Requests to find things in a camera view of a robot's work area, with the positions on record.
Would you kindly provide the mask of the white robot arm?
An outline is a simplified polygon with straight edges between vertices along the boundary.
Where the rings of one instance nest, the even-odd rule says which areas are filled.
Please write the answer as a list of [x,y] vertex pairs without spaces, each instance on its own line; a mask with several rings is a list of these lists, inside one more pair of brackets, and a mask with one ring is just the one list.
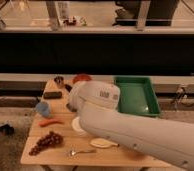
[[78,81],[68,104],[77,111],[83,130],[194,171],[194,124],[122,114],[120,89],[101,81]]

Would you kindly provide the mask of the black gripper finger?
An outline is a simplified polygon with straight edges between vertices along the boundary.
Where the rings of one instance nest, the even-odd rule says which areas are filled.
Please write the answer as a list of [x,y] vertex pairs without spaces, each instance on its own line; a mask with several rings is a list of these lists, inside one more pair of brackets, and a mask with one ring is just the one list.
[[77,110],[76,110],[74,107],[72,107],[69,103],[66,104],[66,108],[67,108],[70,112],[76,112],[76,111],[77,111]]
[[70,92],[72,90],[72,86],[69,84],[65,84],[65,89]]

